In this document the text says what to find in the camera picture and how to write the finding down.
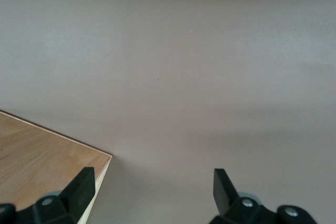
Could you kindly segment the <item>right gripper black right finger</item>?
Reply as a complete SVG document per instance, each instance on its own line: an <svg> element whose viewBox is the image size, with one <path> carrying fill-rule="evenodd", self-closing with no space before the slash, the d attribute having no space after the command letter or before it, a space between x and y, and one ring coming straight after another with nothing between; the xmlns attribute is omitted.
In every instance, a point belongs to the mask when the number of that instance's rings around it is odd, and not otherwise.
<svg viewBox="0 0 336 224"><path fill-rule="evenodd" d="M281 205L273 212L256 196L239 194L224 169L214 169L213 196L219 215L211 223L316 223L298 206Z"/></svg>

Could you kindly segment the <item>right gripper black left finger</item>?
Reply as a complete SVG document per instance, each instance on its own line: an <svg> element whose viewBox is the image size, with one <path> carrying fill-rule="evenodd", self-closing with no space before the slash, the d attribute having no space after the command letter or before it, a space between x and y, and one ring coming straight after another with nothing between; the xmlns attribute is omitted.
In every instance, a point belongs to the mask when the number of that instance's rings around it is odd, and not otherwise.
<svg viewBox="0 0 336 224"><path fill-rule="evenodd" d="M83 168L58 194L48 194L23 210L1 204L1 223L78 223L95 196L93 167Z"/></svg>

